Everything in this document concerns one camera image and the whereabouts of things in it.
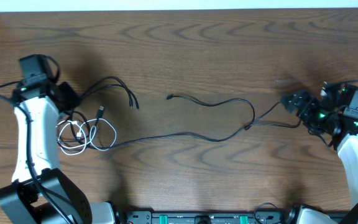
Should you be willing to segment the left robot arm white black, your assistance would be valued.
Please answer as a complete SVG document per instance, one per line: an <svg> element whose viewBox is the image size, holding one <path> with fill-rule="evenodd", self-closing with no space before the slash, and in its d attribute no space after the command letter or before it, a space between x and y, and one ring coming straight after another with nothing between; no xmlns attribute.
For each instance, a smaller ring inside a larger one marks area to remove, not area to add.
<svg viewBox="0 0 358 224"><path fill-rule="evenodd" d="M12 223L115 223L109 202L89 202L60 169L56 125L80 98L68 83L58 83L52 60L41 54L19 60L23 79L9 100L19 127L18 157L11 184L0 189L0 207Z"/></svg>

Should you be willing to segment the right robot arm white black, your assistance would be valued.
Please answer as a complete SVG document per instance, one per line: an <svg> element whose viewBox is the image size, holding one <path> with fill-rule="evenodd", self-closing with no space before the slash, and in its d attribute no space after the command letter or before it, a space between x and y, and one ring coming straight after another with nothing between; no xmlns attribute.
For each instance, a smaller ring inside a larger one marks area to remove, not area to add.
<svg viewBox="0 0 358 224"><path fill-rule="evenodd" d="M321 90L321 99L300 90L283 96L281 104L296 116L310 135L331 136L328 143L340 158L346 173L351 209L341 216L341 223L358 223L358 86L328 85Z"/></svg>

